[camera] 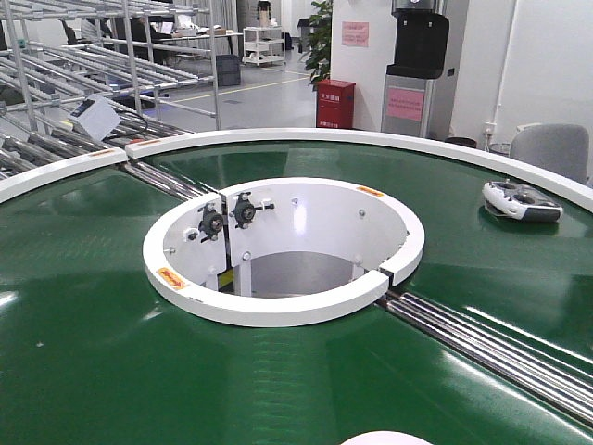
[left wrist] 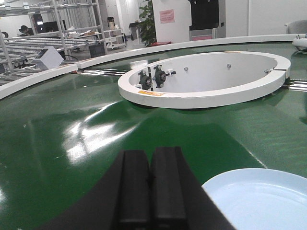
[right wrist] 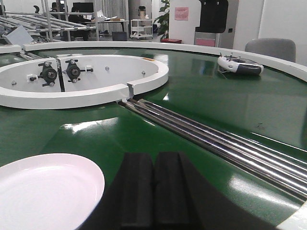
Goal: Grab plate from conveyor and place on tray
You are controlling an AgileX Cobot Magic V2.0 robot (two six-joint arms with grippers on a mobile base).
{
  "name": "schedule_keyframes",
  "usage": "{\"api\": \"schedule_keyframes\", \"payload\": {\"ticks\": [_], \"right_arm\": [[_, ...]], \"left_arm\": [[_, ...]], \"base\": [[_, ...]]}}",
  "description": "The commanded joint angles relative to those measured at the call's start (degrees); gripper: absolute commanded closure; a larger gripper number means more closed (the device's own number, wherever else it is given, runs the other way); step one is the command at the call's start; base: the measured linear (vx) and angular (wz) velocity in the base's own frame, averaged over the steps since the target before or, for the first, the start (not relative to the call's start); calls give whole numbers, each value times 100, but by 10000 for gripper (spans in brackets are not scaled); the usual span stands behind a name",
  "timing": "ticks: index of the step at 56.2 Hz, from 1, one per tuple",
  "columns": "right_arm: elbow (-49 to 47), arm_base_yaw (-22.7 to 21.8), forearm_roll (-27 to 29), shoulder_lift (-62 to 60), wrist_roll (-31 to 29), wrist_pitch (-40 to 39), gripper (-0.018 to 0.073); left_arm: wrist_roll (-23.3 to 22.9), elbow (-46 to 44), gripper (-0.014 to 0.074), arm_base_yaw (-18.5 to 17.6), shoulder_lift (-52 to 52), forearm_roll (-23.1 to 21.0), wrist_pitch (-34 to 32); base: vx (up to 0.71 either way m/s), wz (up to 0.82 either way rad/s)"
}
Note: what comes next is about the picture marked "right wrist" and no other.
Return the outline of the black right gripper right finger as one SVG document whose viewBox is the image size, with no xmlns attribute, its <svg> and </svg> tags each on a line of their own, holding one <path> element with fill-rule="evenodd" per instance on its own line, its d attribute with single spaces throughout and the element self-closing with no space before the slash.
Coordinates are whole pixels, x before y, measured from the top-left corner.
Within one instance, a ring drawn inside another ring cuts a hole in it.
<svg viewBox="0 0 307 230">
<path fill-rule="evenodd" d="M 182 152 L 160 152 L 154 170 L 160 230 L 274 230 L 211 185 Z"/>
</svg>

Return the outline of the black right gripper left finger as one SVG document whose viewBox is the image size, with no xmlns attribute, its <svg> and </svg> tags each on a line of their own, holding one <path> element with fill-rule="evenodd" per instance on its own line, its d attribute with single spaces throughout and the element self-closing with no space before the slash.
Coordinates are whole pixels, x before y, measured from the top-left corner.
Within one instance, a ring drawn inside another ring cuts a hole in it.
<svg viewBox="0 0 307 230">
<path fill-rule="evenodd" d="M 144 230 L 153 225 L 153 163 L 147 153 L 125 153 L 120 168 L 83 230 Z"/>
</svg>

